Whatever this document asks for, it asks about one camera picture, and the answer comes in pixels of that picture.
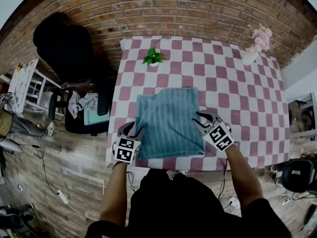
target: black shirt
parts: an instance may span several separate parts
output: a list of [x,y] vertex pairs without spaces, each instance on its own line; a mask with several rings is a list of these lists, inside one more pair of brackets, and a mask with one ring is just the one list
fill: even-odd
[[150,170],[142,179],[131,198],[127,227],[97,221],[89,226],[86,238],[291,237],[266,199],[254,200],[238,217],[225,213],[201,182],[182,174],[169,180],[163,172]]

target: white cloth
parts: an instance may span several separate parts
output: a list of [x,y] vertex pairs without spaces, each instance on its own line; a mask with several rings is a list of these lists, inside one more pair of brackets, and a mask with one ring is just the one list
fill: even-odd
[[74,119],[77,118],[78,111],[83,110],[87,105],[90,110],[97,110],[98,93],[87,93],[84,98],[80,98],[78,93],[73,91],[68,103],[68,110]]

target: table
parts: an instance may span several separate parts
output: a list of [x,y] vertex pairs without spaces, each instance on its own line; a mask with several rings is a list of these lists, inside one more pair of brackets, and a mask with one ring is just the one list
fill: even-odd
[[[201,110],[212,110],[231,125],[232,136],[251,167],[288,160],[289,121],[276,58],[261,53],[242,64],[245,48],[189,37],[134,36],[121,41],[122,59],[110,113],[106,166],[114,162],[118,128],[136,116],[139,94],[167,87],[197,87]],[[158,67],[142,64],[149,48],[163,54]],[[205,145],[204,156],[135,160],[133,165],[169,170],[223,170],[225,153]]]
[[[36,109],[49,111],[48,108],[40,105],[40,100],[46,81],[52,83],[58,88],[61,88],[60,85],[58,85],[36,69],[38,61],[38,59],[32,60],[29,63],[24,64],[20,70],[15,70],[10,82],[9,92],[13,93],[13,98],[10,102],[11,107],[8,110],[13,111],[16,115],[20,117],[23,117],[25,104],[28,104]],[[32,79],[34,73],[39,75],[43,80],[39,81]],[[56,114],[64,116],[64,114],[59,112],[56,112]]]

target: green plant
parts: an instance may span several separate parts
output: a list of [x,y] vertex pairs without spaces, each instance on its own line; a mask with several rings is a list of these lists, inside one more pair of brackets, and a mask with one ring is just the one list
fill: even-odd
[[161,53],[157,53],[155,49],[149,49],[148,56],[144,57],[143,63],[147,63],[148,65],[151,63],[162,62]]

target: pink flowers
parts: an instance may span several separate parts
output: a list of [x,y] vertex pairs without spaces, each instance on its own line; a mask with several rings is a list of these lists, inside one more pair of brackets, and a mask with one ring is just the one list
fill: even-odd
[[253,45],[247,48],[247,51],[250,52],[261,52],[262,50],[268,51],[269,46],[269,38],[272,36],[272,31],[269,28],[266,28],[260,24],[259,29],[255,29],[253,31]]

